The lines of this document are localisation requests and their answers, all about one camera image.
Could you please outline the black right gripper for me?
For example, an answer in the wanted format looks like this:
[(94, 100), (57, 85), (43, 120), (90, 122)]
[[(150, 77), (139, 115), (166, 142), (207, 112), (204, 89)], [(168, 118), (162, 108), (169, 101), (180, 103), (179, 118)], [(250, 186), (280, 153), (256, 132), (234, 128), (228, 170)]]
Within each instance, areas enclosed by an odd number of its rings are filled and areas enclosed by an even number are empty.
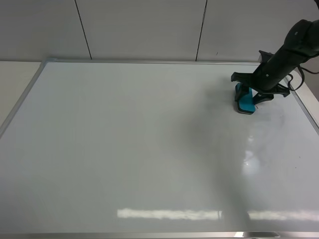
[(290, 94), (290, 89), (279, 82), (291, 73), (298, 65), (303, 63), (303, 55), (294, 51), (279, 49), (275, 54), (259, 51), (260, 65), (254, 73), (238, 73), (231, 75), (231, 82), (238, 82), (235, 101), (249, 93), (249, 89), (256, 90), (253, 104), (259, 104), (274, 99), (274, 95), (284, 98)]

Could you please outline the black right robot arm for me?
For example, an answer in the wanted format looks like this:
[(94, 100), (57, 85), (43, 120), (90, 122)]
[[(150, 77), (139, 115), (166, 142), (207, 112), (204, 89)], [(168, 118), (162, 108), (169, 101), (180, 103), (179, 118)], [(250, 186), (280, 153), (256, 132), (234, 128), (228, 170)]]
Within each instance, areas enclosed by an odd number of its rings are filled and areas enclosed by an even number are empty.
[(253, 103), (272, 100), (273, 95), (288, 96), (291, 84), (280, 84), (287, 75), (301, 64), (319, 55), (319, 22), (300, 20), (288, 32), (284, 44), (275, 53), (259, 51), (260, 65), (253, 73), (233, 73), (232, 82), (239, 83), (235, 101), (240, 101), (250, 89), (257, 92)]

